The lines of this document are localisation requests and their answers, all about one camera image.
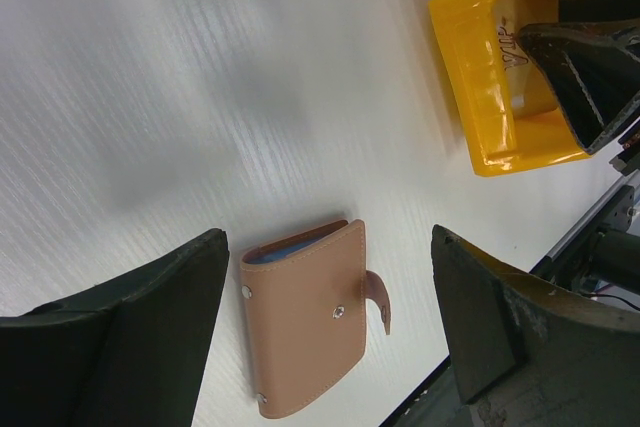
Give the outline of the yellow plastic bin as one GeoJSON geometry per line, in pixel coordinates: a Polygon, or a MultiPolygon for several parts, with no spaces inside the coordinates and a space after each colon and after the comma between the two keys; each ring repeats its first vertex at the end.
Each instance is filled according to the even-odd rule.
{"type": "MultiPolygon", "coordinates": [[[[578,146],[555,97],[557,108],[551,112],[514,117],[492,14],[495,1],[431,0],[429,4],[474,171],[496,176],[593,155],[578,146]]],[[[616,160],[617,169],[635,169],[639,117],[612,141],[624,148],[616,160]]]]}

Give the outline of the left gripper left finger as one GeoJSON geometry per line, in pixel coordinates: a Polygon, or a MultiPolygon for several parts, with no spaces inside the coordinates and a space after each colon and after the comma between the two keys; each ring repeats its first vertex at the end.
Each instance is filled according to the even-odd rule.
{"type": "Polygon", "coordinates": [[[229,263],[211,229],[168,254],[1,321],[5,426],[188,426],[229,263]]]}

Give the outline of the tan leather card holder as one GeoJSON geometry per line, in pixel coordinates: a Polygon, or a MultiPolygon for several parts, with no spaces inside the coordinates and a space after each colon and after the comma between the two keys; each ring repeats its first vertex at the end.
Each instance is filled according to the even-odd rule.
{"type": "Polygon", "coordinates": [[[302,410],[362,359],[367,301],[391,330],[389,294],[367,267],[360,219],[258,246],[242,257],[239,273],[255,392],[267,419],[302,410]]]}

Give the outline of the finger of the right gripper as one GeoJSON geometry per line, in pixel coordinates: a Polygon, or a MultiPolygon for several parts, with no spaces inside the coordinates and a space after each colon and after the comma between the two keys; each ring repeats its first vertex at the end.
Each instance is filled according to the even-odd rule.
{"type": "Polygon", "coordinates": [[[520,28],[517,43],[594,154],[639,117],[639,0],[561,0],[558,13],[520,28]]]}

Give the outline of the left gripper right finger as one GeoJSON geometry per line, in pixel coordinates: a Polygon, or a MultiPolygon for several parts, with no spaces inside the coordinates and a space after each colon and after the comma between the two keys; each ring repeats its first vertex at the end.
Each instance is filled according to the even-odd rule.
{"type": "Polygon", "coordinates": [[[432,229],[460,426],[636,426],[639,316],[432,229]]]}

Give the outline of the gold credit card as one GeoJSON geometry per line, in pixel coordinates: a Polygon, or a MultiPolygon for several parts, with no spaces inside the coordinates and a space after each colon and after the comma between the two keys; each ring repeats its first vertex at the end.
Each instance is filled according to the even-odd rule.
{"type": "Polygon", "coordinates": [[[534,23],[556,22],[559,0],[496,0],[492,7],[511,108],[516,119],[557,108],[543,74],[516,42],[519,30],[534,23]]]}

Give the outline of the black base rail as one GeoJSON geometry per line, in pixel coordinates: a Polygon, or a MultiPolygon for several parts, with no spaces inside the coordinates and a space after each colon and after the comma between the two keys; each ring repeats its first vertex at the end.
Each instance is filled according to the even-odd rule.
{"type": "MultiPolygon", "coordinates": [[[[639,190],[617,185],[530,271],[542,280],[639,316],[639,190]]],[[[460,426],[450,356],[388,417],[390,426],[460,426]]]]}

